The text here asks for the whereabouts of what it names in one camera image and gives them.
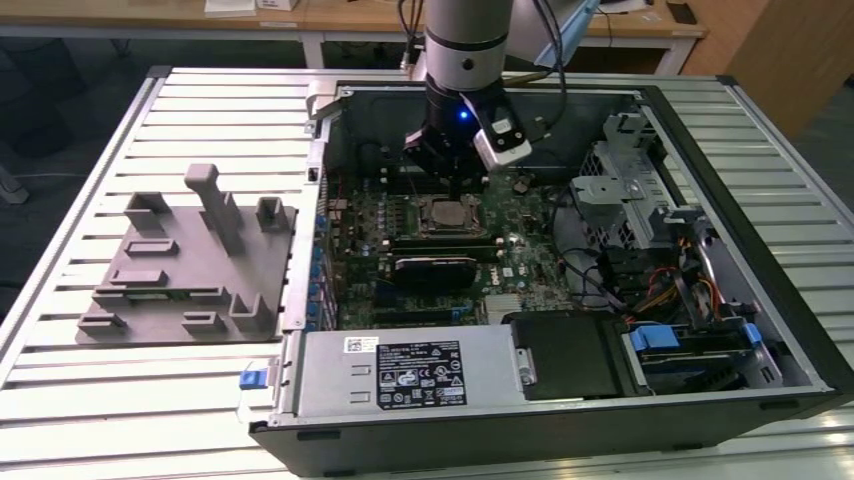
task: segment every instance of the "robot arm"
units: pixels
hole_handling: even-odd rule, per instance
[[[407,137],[405,154],[429,173],[447,179],[451,198],[487,171],[512,165],[533,151],[502,72],[508,51],[541,65],[557,63],[536,2],[426,2],[427,117],[421,130]],[[565,64],[600,0],[552,3],[558,6],[556,15],[566,19],[561,28]]]

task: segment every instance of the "warning label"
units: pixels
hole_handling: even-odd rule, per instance
[[[466,405],[459,342],[377,345],[377,365],[383,410]]]

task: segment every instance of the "white label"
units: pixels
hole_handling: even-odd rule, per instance
[[[437,390],[437,395],[439,397],[449,397],[451,395],[462,395],[466,392],[463,387],[451,387],[451,388],[439,388]]]
[[[346,337],[345,353],[377,353],[379,337]]]
[[[261,22],[261,26],[267,28],[297,28],[294,22]]]
[[[513,130],[513,125],[510,124],[510,120],[505,119],[495,122],[493,124],[493,128],[495,129],[495,133],[501,135],[502,133],[508,133]]]

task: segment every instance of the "aluminum table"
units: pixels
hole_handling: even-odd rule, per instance
[[[243,423],[270,411],[271,391],[238,389],[239,372],[277,355],[277,342],[98,349],[75,343],[78,316],[129,226],[122,211],[133,192],[163,191],[171,205],[195,204],[183,173],[190,163],[213,162],[239,204],[254,205],[262,195],[298,208],[310,204],[317,190],[302,178],[321,159],[305,127],[307,98],[335,80],[405,78],[387,71],[155,70],[162,74],[143,84],[0,328],[3,479],[295,478]],[[738,86],[712,77],[574,75],[573,81],[661,87],[854,361],[854,216]],[[690,201],[678,172],[674,178]],[[302,263],[295,258],[291,269]],[[849,406],[710,449],[374,478],[844,479],[854,476],[853,445]]]

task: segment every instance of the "blue tab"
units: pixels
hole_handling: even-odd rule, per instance
[[[632,332],[629,334],[629,339],[632,340],[632,345],[636,347],[636,352],[641,352],[650,348],[650,346],[646,344],[644,335],[641,335],[641,330],[636,330],[634,332]]]
[[[241,390],[267,388],[267,370],[247,370],[241,373]]]
[[[753,323],[746,323],[742,326],[742,330],[745,330],[745,335],[748,335],[748,340],[750,340],[750,344],[754,347],[762,345],[762,334],[760,333],[760,329],[757,325]]]
[[[680,339],[673,327],[668,325],[644,325],[629,334],[636,351],[649,348],[680,348]]]

